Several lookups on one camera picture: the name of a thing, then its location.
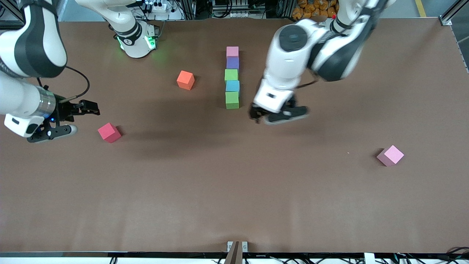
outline orange cube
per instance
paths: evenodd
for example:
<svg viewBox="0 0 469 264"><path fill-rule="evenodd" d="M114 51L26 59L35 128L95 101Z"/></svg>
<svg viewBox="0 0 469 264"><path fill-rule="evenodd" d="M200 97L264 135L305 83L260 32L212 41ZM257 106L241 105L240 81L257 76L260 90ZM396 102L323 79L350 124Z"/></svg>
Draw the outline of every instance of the orange cube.
<svg viewBox="0 0 469 264"><path fill-rule="evenodd" d="M180 88L190 90L194 85L194 74L181 70L179 77L177 78L177 84Z"/></svg>

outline colored block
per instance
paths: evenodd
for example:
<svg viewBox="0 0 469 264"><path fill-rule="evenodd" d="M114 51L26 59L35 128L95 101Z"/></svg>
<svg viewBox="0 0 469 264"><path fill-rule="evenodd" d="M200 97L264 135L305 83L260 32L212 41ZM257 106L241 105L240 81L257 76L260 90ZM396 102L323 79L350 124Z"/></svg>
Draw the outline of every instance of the colored block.
<svg viewBox="0 0 469 264"><path fill-rule="evenodd" d="M238 92L225 92L225 103L227 109L239 108L239 93Z"/></svg>
<svg viewBox="0 0 469 264"><path fill-rule="evenodd" d="M239 57L227 57L227 69L239 70Z"/></svg>
<svg viewBox="0 0 469 264"><path fill-rule="evenodd" d="M239 47L227 47L228 57L239 57Z"/></svg>
<svg viewBox="0 0 469 264"><path fill-rule="evenodd" d="M179 77L177 78L177 84L180 88L190 90L194 85L195 78L194 74L181 70Z"/></svg>
<svg viewBox="0 0 469 264"><path fill-rule="evenodd" d="M225 69L225 82L226 81L237 81L238 70L236 69Z"/></svg>
<svg viewBox="0 0 469 264"><path fill-rule="evenodd" d="M404 157L404 154L392 145L383 150L376 158L386 166L393 166L396 165L402 157Z"/></svg>
<svg viewBox="0 0 469 264"><path fill-rule="evenodd" d="M107 123L100 129L98 129L98 132L101 137L109 143L113 143L121 137L121 134L119 133L117 128L111 123Z"/></svg>
<svg viewBox="0 0 469 264"><path fill-rule="evenodd" d="M239 81L227 81L227 88L225 92L238 92L240 93Z"/></svg>

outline green light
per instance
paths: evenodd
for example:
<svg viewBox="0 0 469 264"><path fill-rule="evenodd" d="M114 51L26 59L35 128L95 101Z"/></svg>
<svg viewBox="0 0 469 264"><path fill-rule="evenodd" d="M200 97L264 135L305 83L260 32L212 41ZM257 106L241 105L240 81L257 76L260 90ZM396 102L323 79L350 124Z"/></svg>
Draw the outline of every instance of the green light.
<svg viewBox="0 0 469 264"><path fill-rule="evenodd" d="M146 42L147 42L147 44L148 44L148 47L149 47L150 49L156 48L155 40L153 39L153 37L147 37L147 36L145 36L145 40L146 40Z"/></svg>
<svg viewBox="0 0 469 264"><path fill-rule="evenodd" d="M119 44L121 45L121 49L124 50L124 47L122 46L122 41L117 37L117 40L119 41Z"/></svg>

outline stack of cubes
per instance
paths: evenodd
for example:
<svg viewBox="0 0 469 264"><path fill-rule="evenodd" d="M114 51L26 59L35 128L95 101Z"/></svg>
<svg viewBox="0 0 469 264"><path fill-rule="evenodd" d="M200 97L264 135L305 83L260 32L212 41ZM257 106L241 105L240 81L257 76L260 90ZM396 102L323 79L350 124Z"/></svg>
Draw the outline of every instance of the stack of cubes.
<svg viewBox="0 0 469 264"><path fill-rule="evenodd" d="M239 108L239 47L227 47L225 103L227 109Z"/></svg>

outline pile of orange objects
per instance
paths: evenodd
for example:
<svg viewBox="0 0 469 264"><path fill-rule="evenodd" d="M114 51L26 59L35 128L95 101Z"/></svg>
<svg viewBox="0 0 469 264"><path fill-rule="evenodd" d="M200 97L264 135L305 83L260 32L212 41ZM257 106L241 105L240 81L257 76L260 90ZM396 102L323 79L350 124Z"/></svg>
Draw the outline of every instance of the pile of orange objects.
<svg viewBox="0 0 469 264"><path fill-rule="evenodd" d="M338 0L296 0L298 6L293 9L292 18L312 18L315 16L334 17L339 11Z"/></svg>

